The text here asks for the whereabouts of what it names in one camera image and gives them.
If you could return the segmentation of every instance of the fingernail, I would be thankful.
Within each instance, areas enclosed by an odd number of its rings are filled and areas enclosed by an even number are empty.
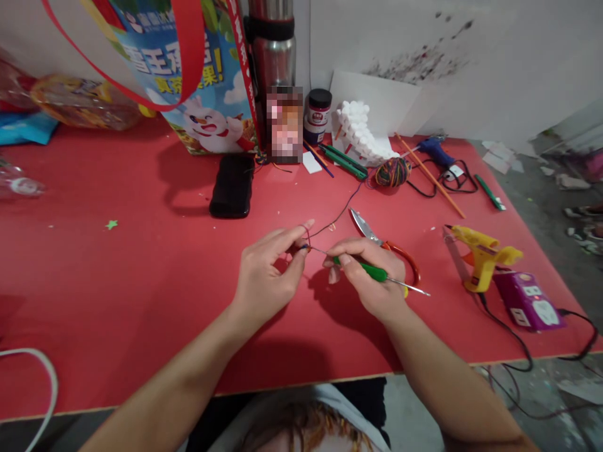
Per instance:
[[[343,253],[341,256],[339,256],[339,262],[341,262],[342,265],[348,265],[350,262],[352,262],[352,258],[346,253]]]
[[[334,267],[329,270],[329,284],[335,284],[337,282],[337,273]]]

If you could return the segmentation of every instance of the person's right hand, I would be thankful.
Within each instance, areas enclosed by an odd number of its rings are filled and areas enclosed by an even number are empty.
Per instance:
[[[370,239],[350,238],[335,244],[327,254],[329,256],[323,266],[330,268],[329,283],[339,280],[339,268],[333,262],[333,257],[339,256],[341,269],[358,291],[362,304],[377,319],[385,322],[396,313],[408,310],[404,300],[404,286],[392,281],[375,281],[354,258],[360,256],[369,264],[384,269],[389,277],[404,281],[404,262],[391,251],[384,250]]]

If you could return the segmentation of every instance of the person's left hand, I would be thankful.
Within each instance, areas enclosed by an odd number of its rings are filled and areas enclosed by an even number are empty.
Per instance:
[[[306,228],[309,230],[313,224],[314,220],[309,220],[305,227],[299,225],[274,230],[243,250],[237,293],[230,309],[252,333],[283,309],[295,295],[308,249],[297,251],[284,273],[280,273],[274,263],[292,245],[303,246]]]

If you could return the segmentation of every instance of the black phone case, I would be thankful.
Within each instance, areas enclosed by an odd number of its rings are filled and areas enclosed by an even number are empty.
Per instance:
[[[212,217],[245,218],[249,215],[254,167],[251,156],[228,154],[222,157],[209,203]]]

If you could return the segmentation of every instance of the finger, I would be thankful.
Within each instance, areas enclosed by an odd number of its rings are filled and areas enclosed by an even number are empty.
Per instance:
[[[314,220],[308,220],[303,225],[282,231],[271,240],[271,250],[277,256],[284,253],[296,240],[302,238],[312,228],[313,224]]]
[[[287,254],[295,254],[297,253],[304,245],[308,245],[308,240],[304,239],[303,237],[300,239],[297,239],[293,245],[291,245],[289,248],[287,248],[287,251],[285,251]]]
[[[333,262],[333,258],[330,256],[325,257],[324,262],[322,262],[322,266],[324,268],[332,268],[335,266],[335,262]]]
[[[388,254],[388,251],[381,248],[371,239],[345,239],[327,251],[327,254],[333,257],[343,253],[361,256],[368,263],[381,267],[387,272],[393,270],[390,265],[391,256]]]
[[[383,287],[371,278],[359,262],[349,254],[343,253],[339,256],[339,261],[342,264],[345,276],[352,283],[361,298],[370,298],[377,293],[376,291],[383,290]]]
[[[341,269],[339,266],[334,266],[329,269],[329,284],[338,283],[341,279]]]
[[[297,286],[300,283],[300,279],[302,278],[303,268],[306,262],[306,256],[308,255],[308,249],[304,248],[299,250],[293,258],[291,262],[289,262],[289,266],[283,276],[281,278],[289,285],[289,287],[294,289],[294,292],[297,290]]]
[[[282,231],[284,231],[284,230],[285,230],[285,228],[279,228],[279,229],[275,229],[274,231],[268,232],[264,237],[262,237],[261,239],[259,239],[252,246],[253,247],[257,247],[257,246],[263,245],[266,242],[269,242],[271,239],[273,239],[277,235],[279,235],[280,233],[282,233]]]

